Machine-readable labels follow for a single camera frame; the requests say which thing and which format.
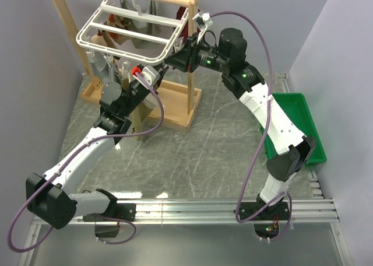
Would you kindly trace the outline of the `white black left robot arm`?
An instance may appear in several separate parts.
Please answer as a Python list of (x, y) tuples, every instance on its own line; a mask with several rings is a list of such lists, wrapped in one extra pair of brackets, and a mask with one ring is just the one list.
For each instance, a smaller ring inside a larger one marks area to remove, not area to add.
[(74, 190), (103, 154), (131, 136), (131, 112), (148, 96), (161, 103), (156, 89), (164, 74), (147, 66), (135, 69), (133, 75), (128, 89), (118, 82), (103, 88), (100, 115), (72, 152), (42, 175), (33, 173), (26, 180), (27, 209), (54, 229), (64, 228), (77, 216), (98, 215), (105, 221), (118, 217), (118, 199), (112, 193), (103, 189), (90, 193)]

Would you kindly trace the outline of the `grey underwear hanging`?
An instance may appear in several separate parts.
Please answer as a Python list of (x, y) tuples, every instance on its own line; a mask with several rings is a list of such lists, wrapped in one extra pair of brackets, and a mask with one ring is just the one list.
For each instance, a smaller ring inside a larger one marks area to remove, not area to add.
[[(159, 36), (161, 33), (160, 26), (153, 23), (147, 23), (140, 20), (133, 20), (129, 18), (133, 25), (129, 31), (141, 34), (148, 34), (152, 36)], [(105, 46), (102, 37), (98, 37), (97, 33), (93, 36), (88, 37), (88, 40), (100, 46)], [(132, 42), (133, 46), (136, 49), (147, 49), (155, 48), (158, 46), (157, 43), (149, 42), (142, 40), (136, 37), (131, 37), (129, 40)], [(95, 50), (86, 50), (86, 55), (88, 57), (89, 67), (94, 76), (98, 77), (102, 84), (110, 83), (111, 81), (120, 82), (121, 74), (118, 67), (115, 64), (116, 60), (119, 60), (120, 57), (116, 56), (107, 56), (103, 53)]]

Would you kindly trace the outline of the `tan underwear with white waistband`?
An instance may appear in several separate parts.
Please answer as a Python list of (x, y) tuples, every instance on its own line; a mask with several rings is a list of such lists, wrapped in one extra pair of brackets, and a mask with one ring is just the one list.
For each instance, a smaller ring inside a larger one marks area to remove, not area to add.
[[(129, 84), (132, 81), (132, 75), (128, 68), (120, 68), (119, 72), (122, 76), (121, 86), (124, 90), (129, 91)], [(150, 101), (141, 102), (136, 109), (130, 114), (129, 118), (132, 121), (132, 133), (142, 132), (142, 124), (149, 114), (155, 109), (159, 108), (158, 102)]]

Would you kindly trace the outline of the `brown patterned underwear hanging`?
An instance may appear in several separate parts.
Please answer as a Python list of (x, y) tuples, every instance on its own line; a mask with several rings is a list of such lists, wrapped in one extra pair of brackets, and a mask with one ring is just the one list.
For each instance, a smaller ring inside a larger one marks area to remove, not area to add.
[[(104, 25), (115, 27), (122, 30), (130, 30), (133, 25), (132, 21), (126, 17), (122, 17), (115, 14), (110, 14), (108, 19), (104, 22)], [(103, 38), (104, 45), (111, 48), (116, 48), (117, 44), (122, 45), (127, 40), (131, 39), (131, 36), (114, 33), (111, 31), (97, 30), (97, 36)]]

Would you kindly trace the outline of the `green plastic bin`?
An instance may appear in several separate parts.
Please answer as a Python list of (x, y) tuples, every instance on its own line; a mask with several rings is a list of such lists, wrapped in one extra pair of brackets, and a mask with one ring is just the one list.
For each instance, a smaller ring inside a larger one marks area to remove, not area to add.
[(327, 161), (326, 153), (304, 95), (302, 93), (272, 93), (272, 96), (300, 131), (307, 137), (313, 136), (316, 139), (317, 145), (307, 164), (317, 165), (325, 163)]

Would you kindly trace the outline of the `dark red underwear hanging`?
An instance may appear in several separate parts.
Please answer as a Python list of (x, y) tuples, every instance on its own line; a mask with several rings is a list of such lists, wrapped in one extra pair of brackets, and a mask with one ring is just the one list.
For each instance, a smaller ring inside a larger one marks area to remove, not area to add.
[[(177, 11), (177, 14), (176, 14), (176, 19), (177, 20), (181, 20), (182, 19), (185, 10), (186, 10), (186, 8), (183, 7), (183, 6), (180, 6), (178, 8), (178, 11)], [(189, 36), (189, 32), (188, 32), (188, 21), (186, 21), (185, 26), (181, 30), (179, 37), (177, 38), (177, 40), (175, 41), (175, 43), (173, 45), (173, 52), (176, 52), (177, 50), (179, 50), (185, 44), (188, 36)]]

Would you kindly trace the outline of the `aluminium mounting rail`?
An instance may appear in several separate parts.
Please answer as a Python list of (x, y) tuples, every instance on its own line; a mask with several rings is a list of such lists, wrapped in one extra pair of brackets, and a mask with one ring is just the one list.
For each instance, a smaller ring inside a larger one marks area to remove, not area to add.
[(352, 265), (330, 199), (295, 199), (291, 228), (267, 242), (235, 221), (231, 199), (136, 200), (136, 236), (108, 246), (93, 223), (75, 218), (20, 265)]

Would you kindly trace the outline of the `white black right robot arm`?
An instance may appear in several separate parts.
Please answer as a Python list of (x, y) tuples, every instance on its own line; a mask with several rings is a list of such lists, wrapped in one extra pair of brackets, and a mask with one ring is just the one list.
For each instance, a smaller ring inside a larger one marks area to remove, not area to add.
[(255, 215), (270, 219), (276, 214), (294, 175), (313, 154), (317, 140), (306, 136), (288, 118), (263, 76), (246, 62), (246, 49), (247, 41), (242, 31), (227, 28), (220, 33), (219, 42), (213, 47), (193, 34), (164, 62), (181, 72), (193, 72), (198, 67), (220, 72), (224, 86), (264, 128), (262, 137), (272, 140), (276, 155), (266, 162), (269, 175), (257, 196)]

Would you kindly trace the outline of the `white plastic clip hanger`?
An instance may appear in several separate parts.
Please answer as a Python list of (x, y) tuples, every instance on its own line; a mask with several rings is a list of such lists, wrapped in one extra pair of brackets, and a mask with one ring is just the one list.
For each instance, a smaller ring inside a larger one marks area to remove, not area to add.
[[(132, 62), (157, 65), (181, 48), (194, 32), (189, 11), (196, 12), (198, 0), (103, 0), (77, 33), (77, 44), (92, 56), (100, 52)], [(118, 48), (133, 41), (136, 48), (161, 47), (150, 57)]]

